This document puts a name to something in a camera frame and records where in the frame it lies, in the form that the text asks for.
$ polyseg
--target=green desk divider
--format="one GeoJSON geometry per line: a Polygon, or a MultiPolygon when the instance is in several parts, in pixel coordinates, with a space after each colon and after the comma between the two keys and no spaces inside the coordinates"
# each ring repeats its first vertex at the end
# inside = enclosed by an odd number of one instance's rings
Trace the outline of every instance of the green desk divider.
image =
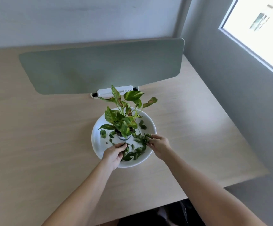
{"type": "Polygon", "coordinates": [[[182,38],[158,39],[28,52],[19,60],[40,94],[95,93],[175,77],[183,50],[182,38]]]}

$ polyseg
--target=gray wall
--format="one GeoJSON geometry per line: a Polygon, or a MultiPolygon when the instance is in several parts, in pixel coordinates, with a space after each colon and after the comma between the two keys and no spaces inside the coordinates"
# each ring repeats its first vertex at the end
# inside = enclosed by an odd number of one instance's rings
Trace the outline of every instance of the gray wall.
{"type": "Polygon", "coordinates": [[[218,28],[233,0],[192,0],[185,55],[271,175],[229,187],[273,225],[273,73],[218,28]]]}
{"type": "Polygon", "coordinates": [[[0,0],[0,47],[171,37],[181,0],[0,0]]]}

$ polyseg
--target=window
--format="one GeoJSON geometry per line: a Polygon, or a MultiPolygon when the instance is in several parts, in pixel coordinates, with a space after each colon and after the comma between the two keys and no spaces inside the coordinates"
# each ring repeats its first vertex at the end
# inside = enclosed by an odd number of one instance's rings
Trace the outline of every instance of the window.
{"type": "Polygon", "coordinates": [[[273,71],[273,0],[234,0],[220,29],[273,71]]]}

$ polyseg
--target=wooden table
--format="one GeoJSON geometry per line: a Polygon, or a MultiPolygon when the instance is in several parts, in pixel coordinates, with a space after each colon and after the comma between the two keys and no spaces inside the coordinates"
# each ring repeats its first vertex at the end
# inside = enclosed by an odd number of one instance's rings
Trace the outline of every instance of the wooden table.
{"type": "MultiPolygon", "coordinates": [[[[90,95],[40,95],[18,60],[27,51],[80,45],[0,49],[0,225],[40,225],[99,162],[91,131],[107,103],[90,95]]],[[[267,173],[231,119],[183,57],[180,74],[140,87],[157,132],[188,163],[222,186],[267,173]]],[[[154,154],[116,169],[89,225],[186,198],[154,154]]]]}

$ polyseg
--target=person's right arm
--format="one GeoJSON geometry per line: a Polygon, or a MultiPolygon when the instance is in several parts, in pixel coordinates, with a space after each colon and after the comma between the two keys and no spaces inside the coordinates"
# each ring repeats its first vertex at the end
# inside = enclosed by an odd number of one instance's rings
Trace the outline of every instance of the person's right arm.
{"type": "Polygon", "coordinates": [[[207,226],[266,226],[236,197],[188,165],[172,150],[167,138],[151,136],[149,146],[169,167],[207,226]]]}

